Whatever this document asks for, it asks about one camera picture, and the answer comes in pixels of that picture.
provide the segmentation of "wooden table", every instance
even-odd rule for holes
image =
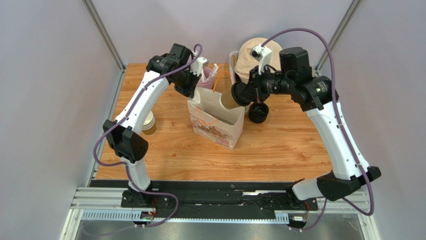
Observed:
[[[219,71],[229,71],[219,64]],[[142,81],[146,64],[129,64],[114,112],[127,105]],[[216,90],[231,87],[228,75],[219,78]],[[287,95],[271,95],[265,102],[269,115],[256,124],[248,117],[233,151],[196,133],[191,125],[187,98],[171,85],[152,108],[157,132],[142,135],[149,142],[146,168],[153,180],[295,181],[332,169],[317,129],[299,105]],[[105,146],[101,161],[119,161]],[[127,179],[122,165],[99,166],[97,179]]]

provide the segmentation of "black cup lid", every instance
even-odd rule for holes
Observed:
[[[269,108],[265,103],[253,103],[248,111],[248,118],[256,124],[263,123],[269,113]]]

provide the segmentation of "gray wall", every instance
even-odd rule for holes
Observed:
[[[0,239],[58,239],[119,71],[80,0],[0,3]]]
[[[372,187],[383,240],[426,236],[425,12],[420,0],[364,0],[333,51],[346,122],[382,171]]]
[[[329,40],[351,0],[93,0],[125,64],[147,63],[168,53],[173,43],[204,47],[211,63],[228,62],[229,53],[255,37],[270,37],[287,28],[318,31]],[[283,48],[303,46],[312,63],[323,49],[308,33],[276,39]]]

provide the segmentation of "stack of paper cups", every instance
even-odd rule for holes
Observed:
[[[146,117],[145,122],[143,123],[142,132],[145,135],[153,135],[157,132],[156,118],[154,117],[152,111],[148,113],[148,116]]]

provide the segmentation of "gray floor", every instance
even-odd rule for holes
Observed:
[[[310,214],[307,226],[318,217]],[[104,234],[131,226],[127,221],[83,221],[86,232]],[[80,231],[78,240],[363,240],[360,223],[355,214],[326,214],[311,231],[298,233],[277,224],[243,223],[177,223],[167,222],[153,228],[131,228],[117,234],[93,237]]]

